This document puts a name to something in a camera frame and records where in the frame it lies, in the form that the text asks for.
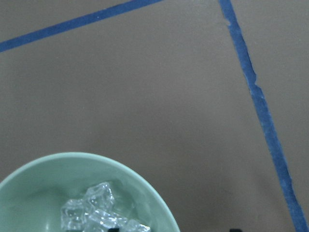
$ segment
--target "blue tape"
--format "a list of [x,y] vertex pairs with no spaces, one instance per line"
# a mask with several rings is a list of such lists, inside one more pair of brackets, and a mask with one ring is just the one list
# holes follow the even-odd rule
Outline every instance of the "blue tape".
[[101,11],[87,14],[63,23],[59,23],[41,30],[31,32],[0,43],[0,52],[19,47],[52,35],[56,35],[74,28],[82,27],[105,18],[113,17],[162,0],[132,0]]
[[292,185],[292,179],[288,171],[280,141],[277,137],[275,126],[267,106],[264,94],[256,82],[256,74],[248,54],[247,45],[241,34],[233,6],[230,0],[219,0],[225,18],[230,22],[228,29],[236,48],[241,68],[246,77],[247,84],[253,99],[255,109],[260,120],[272,160],[276,167],[280,185],[288,205],[295,230],[297,232],[308,232],[307,222],[301,206],[299,205]]

